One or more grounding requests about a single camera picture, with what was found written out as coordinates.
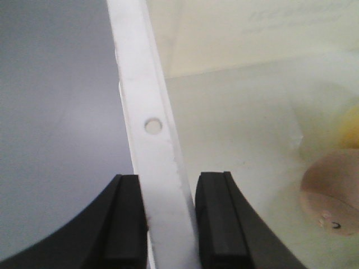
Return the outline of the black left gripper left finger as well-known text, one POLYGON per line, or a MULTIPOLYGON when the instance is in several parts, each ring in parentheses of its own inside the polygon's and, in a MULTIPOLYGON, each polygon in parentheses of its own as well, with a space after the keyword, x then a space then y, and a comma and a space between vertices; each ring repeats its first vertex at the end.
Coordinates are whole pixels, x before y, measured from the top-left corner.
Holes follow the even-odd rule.
POLYGON ((139 178, 116 175, 59 230, 1 268, 146 268, 148 225, 139 178))

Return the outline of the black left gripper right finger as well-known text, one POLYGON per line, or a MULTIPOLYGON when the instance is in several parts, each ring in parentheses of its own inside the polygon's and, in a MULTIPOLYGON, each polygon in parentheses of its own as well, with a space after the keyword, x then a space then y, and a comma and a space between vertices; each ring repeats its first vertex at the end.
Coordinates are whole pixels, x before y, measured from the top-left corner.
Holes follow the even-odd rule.
POLYGON ((230 172, 200 174, 195 210, 203 268, 304 268, 245 199, 230 172))

